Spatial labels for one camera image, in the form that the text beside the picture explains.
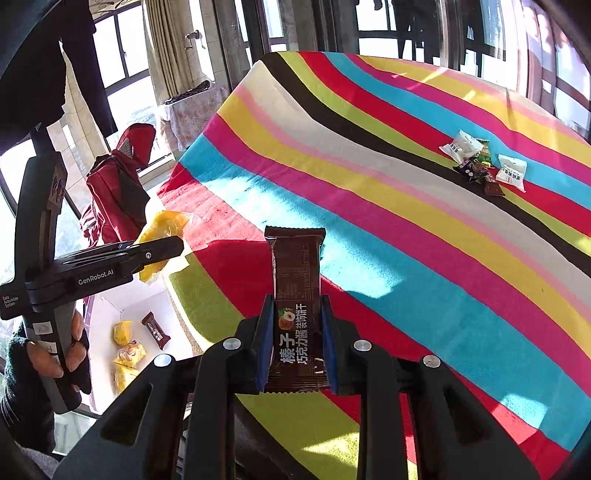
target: white box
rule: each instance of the white box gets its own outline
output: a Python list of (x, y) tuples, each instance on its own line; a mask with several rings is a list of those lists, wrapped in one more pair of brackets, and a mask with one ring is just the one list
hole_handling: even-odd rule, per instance
[[(156, 340), (141, 320), (149, 313), (162, 327), (170, 340), (160, 350)], [(102, 414), (116, 397), (113, 375), (119, 346), (113, 340), (113, 325), (132, 320), (132, 338), (141, 342), (146, 356), (138, 363), (144, 369), (160, 353), (169, 353), (181, 360), (193, 356), (191, 344), (170, 301), (164, 281), (159, 276), (151, 283), (141, 282), (137, 275), (133, 281), (98, 293), (89, 303), (85, 324), (89, 335), (90, 376), (92, 377), (91, 408)]]

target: yellow bag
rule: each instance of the yellow bag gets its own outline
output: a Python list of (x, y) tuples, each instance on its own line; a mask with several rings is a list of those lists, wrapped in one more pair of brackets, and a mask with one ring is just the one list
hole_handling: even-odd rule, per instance
[[(186, 213), (162, 210), (154, 215), (150, 223), (146, 224), (135, 243), (143, 244), (168, 236), (180, 235), (189, 220), (190, 216)], [(146, 265), (139, 272), (139, 279), (142, 282), (147, 282), (152, 275), (161, 271), (167, 262), (168, 260), (162, 260)]]
[(131, 340), (130, 343), (119, 349), (117, 356), (113, 361), (116, 364), (133, 368), (145, 356), (146, 350), (144, 350), (142, 344), (137, 340)]
[(139, 371), (135, 368), (115, 364), (115, 391), (117, 395), (123, 392), (138, 375)]
[(131, 341), (131, 320), (113, 325), (113, 340), (119, 346), (125, 346)]

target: white snack package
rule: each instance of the white snack package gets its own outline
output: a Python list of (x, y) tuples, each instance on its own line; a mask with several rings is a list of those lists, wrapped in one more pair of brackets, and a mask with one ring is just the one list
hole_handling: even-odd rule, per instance
[(483, 148), (484, 145), (482, 145), (476, 138), (471, 137), (466, 132), (460, 130), (452, 143), (439, 147), (439, 150), (446, 155), (449, 155), (460, 164), (465, 158), (471, 158), (480, 153)]
[(496, 174), (496, 180), (513, 185), (525, 193), (523, 179), (525, 178), (527, 162), (505, 155), (499, 155), (499, 162), (501, 162), (501, 169)]

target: table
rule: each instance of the table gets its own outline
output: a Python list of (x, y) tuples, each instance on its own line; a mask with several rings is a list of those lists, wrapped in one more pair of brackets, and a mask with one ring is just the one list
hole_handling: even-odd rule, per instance
[[(460, 129), (489, 140), (496, 166), (526, 160), (526, 193), (488, 197), (453, 171), (439, 147)], [(160, 191), (195, 218), (169, 280), (206, 349), (272, 292), (265, 225), (325, 227), (335, 314), (392, 355), (438, 355), (549, 478), (591, 420), (590, 158), (532, 102), (460, 72), (272, 53)], [(355, 477), (354, 401), (241, 401), (319, 479)]]
[(170, 105), (160, 105), (161, 131), (171, 150), (189, 148), (227, 97), (228, 91), (224, 87), (212, 85), (204, 92)]

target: curtain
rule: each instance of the curtain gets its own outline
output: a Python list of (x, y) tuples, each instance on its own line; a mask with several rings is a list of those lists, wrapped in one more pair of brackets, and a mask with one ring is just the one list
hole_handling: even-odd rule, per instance
[(156, 101), (162, 105), (192, 88), (191, 72), (174, 0), (142, 0), (142, 4), (148, 67)]

